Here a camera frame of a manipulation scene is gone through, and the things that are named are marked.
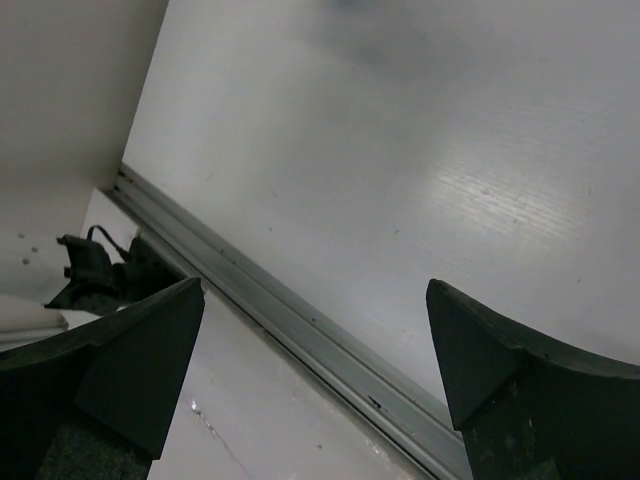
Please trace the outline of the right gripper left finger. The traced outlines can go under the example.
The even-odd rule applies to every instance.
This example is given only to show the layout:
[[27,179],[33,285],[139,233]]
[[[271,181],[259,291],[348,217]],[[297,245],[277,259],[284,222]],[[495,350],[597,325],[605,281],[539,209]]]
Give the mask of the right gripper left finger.
[[1,354],[4,479],[145,479],[205,307],[197,278]]

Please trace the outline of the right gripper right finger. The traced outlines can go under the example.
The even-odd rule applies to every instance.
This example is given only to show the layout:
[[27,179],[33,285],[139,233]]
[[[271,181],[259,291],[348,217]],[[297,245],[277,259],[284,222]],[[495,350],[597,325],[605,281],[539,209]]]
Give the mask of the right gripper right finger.
[[426,307],[474,478],[638,478],[638,366],[556,340],[441,280],[429,282]]

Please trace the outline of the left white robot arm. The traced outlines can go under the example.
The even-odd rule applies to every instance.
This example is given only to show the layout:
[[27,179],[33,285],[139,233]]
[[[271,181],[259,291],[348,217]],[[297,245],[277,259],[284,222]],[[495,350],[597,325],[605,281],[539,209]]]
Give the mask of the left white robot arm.
[[182,279],[145,240],[119,245],[101,225],[83,236],[1,233],[1,294],[50,315],[1,316],[3,352],[68,329],[64,311],[102,317]]

